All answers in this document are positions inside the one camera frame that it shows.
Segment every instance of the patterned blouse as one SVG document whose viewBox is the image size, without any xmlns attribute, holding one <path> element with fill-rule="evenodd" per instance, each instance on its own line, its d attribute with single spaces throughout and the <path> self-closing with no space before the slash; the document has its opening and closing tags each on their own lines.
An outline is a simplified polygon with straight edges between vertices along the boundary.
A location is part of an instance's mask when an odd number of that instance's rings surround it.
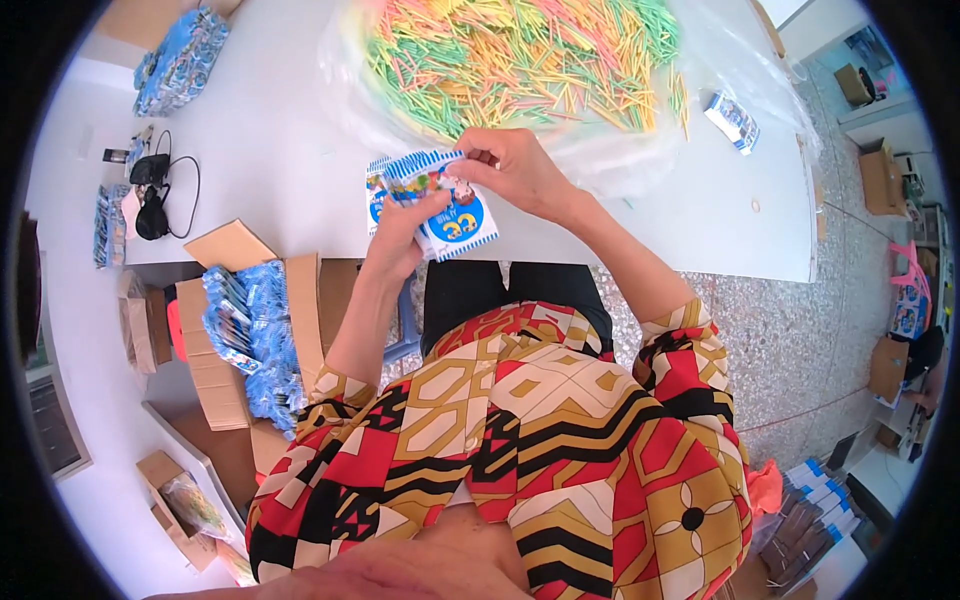
<svg viewBox="0 0 960 600">
<path fill-rule="evenodd" d="M 324 367 L 253 500 L 253 573 L 410 539 L 463 485 L 510 525 L 538 599 L 709 598 L 752 534 L 727 352 L 699 300 L 642 328 L 633 372 L 540 301 L 447 333 L 380 397 Z"/>
</svg>

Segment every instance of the terrazzo floor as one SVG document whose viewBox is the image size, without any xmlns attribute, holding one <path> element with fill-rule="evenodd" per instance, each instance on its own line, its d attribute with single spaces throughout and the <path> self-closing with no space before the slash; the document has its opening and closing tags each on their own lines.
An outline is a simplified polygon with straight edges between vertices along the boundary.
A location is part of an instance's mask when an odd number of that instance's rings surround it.
<svg viewBox="0 0 960 600">
<path fill-rule="evenodd" d="M 786 469 L 827 455 L 885 410 L 866 384 L 871 351 L 889 326 L 894 302 L 887 246 L 905 242 L 909 227 L 867 212 L 858 149 L 836 120 L 849 110 L 846 100 L 822 64 L 805 66 L 809 77 L 797 89 L 823 141 L 817 179 L 827 238 L 818 248 L 817 282 L 681 273 L 710 307 L 727 346 L 734 427 L 756 468 L 769 458 Z M 613 319 L 617 362 L 630 364 L 639 324 L 606 268 L 591 270 Z M 412 291 L 420 328 L 425 276 L 421 265 Z M 395 340 L 396 327 L 388 344 Z M 382 384 L 419 366 L 418 353 L 387 365 Z"/>
</svg>

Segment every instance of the black pants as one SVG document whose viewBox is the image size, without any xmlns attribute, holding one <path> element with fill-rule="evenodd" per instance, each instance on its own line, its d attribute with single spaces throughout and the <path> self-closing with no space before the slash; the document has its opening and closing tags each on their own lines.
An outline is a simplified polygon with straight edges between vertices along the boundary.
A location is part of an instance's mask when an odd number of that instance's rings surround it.
<svg viewBox="0 0 960 600">
<path fill-rule="evenodd" d="M 451 329 L 494 308 L 522 300 L 575 308 L 596 329 L 603 350 L 612 349 L 613 321 L 586 265 L 515 262 L 510 265 L 507 290 L 496 262 L 431 260 L 423 298 L 420 351 L 426 356 Z"/>
</svg>

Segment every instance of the snack packet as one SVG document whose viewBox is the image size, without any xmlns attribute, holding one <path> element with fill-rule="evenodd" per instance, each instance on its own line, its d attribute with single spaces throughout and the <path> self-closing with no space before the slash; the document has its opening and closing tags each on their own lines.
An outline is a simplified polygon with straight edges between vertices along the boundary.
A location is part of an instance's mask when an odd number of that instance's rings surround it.
<svg viewBox="0 0 960 600">
<path fill-rule="evenodd" d="M 722 91 L 716 92 L 704 115 L 733 142 L 740 154 L 747 156 L 754 151 L 760 139 L 760 127 L 733 98 Z"/>
<path fill-rule="evenodd" d="M 376 226 L 380 223 L 380 213 L 383 211 L 383 202 L 390 192 L 389 183 L 384 171 L 393 159 L 390 156 L 378 158 L 367 167 L 367 234 L 371 237 L 376 233 Z M 414 231 L 414 239 L 423 252 L 423 260 L 433 260 L 437 255 L 433 252 L 424 228 Z"/>
<path fill-rule="evenodd" d="M 427 194 L 449 190 L 449 208 L 428 219 L 415 234 L 424 258 L 443 262 L 496 239 L 499 232 L 483 196 L 467 181 L 445 174 L 447 165 L 463 157 L 462 152 L 435 150 L 372 162 L 367 169 L 368 231 L 376 233 L 387 194 L 409 206 Z"/>
</svg>

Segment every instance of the colorful sticks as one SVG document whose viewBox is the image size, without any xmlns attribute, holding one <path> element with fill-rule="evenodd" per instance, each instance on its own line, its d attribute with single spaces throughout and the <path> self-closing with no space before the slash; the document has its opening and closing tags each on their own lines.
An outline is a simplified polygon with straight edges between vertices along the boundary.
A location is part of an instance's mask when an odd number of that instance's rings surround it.
<svg viewBox="0 0 960 600">
<path fill-rule="evenodd" d="M 652 71 L 686 132 L 665 0 L 387 0 L 367 44 L 386 102 L 445 141 L 469 126 L 592 121 L 652 131 Z"/>
</svg>

